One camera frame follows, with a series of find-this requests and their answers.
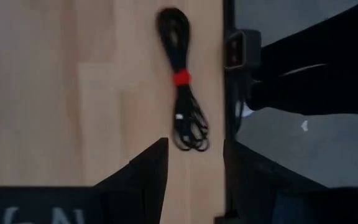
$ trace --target red cable tie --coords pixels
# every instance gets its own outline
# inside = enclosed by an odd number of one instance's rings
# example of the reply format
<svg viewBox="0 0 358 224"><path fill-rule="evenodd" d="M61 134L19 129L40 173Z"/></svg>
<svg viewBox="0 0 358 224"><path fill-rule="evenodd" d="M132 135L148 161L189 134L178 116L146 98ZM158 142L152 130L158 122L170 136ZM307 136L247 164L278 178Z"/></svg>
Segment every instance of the red cable tie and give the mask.
<svg viewBox="0 0 358 224"><path fill-rule="evenodd" d="M182 69L173 75L173 82L175 86L189 85L190 81L191 76L189 71L186 69Z"/></svg>

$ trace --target dark gray surface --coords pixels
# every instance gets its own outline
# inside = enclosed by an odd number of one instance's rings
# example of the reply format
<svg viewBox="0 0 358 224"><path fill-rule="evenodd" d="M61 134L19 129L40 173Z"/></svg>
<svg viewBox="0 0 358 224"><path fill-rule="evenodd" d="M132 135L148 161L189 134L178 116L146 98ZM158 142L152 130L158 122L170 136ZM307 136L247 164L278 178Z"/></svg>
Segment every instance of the dark gray surface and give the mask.
<svg viewBox="0 0 358 224"><path fill-rule="evenodd" d="M237 0L238 27L264 45L339 14L358 0ZM301 126L308 121L308 130ZM243 119L239 142L328 187L358 186L358 115L302 116L274 109Z"/></svg>

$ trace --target black fabric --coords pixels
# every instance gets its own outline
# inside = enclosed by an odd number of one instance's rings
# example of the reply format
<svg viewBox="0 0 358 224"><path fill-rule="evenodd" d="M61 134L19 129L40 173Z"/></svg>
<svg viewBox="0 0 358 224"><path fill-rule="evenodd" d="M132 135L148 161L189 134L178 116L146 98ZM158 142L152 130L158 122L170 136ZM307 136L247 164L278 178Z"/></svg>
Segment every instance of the black fabric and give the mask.
<svg viewBox="0 0 358 224"><path fill-rule="evenodd" d="M253 76L260 82L247 100L252 110L358 113L358 5L264 47L262 66Z"/></svg>

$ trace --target light wood grain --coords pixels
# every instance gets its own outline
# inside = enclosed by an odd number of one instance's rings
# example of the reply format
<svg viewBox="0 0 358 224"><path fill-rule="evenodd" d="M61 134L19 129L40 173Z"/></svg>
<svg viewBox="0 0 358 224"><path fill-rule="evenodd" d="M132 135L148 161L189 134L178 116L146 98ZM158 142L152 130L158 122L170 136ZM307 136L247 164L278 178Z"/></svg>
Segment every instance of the light wood grain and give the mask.
<svg viewBox="0 0 358 224"><path fill-rule="evenodd" d="M93 185L170 135L175 92L155 30L165 6L191 22L211 148L170 143L162 223L222 214L221 0L0 0L0 185Z"/></svg>

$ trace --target wooden desk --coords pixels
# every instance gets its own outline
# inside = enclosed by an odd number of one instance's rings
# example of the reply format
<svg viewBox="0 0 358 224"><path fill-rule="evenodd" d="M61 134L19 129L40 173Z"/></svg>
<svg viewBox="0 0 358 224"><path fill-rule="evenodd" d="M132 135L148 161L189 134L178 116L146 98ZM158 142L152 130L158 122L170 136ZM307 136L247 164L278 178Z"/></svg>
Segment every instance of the wooden desk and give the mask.
<svg viewBox="0 0 358 224"><path fill-rule="evenodd" d="M223 213L222 0L0 0L0 185L93 185L170 135L164 6L191 22L188 68L211 148L170 144L162 223Z"/></svg>

